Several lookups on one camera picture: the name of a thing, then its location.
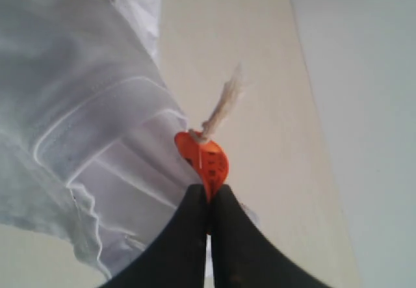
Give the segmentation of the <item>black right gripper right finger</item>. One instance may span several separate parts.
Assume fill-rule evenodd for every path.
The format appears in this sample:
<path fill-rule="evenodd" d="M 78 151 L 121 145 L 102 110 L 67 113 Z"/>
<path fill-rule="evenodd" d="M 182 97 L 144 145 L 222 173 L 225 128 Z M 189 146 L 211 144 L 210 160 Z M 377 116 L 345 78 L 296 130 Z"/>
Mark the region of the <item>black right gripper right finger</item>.
<path fill-rule="evenodd" d="M 228 185 L 211 201 L 211 248 L 215 287 L 327 287 L 274 247 Z"/>

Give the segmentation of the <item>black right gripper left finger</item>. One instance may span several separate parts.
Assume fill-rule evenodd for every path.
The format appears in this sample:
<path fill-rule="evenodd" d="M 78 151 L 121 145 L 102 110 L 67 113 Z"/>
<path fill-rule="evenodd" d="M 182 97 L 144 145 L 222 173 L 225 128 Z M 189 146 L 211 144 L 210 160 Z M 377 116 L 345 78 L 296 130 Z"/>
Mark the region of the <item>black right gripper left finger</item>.
<path fill-rule="evenodd" d="M 203 287 L 207 218 L 203 185 L 190 185 L 159 236 L 102 287 Z"/>

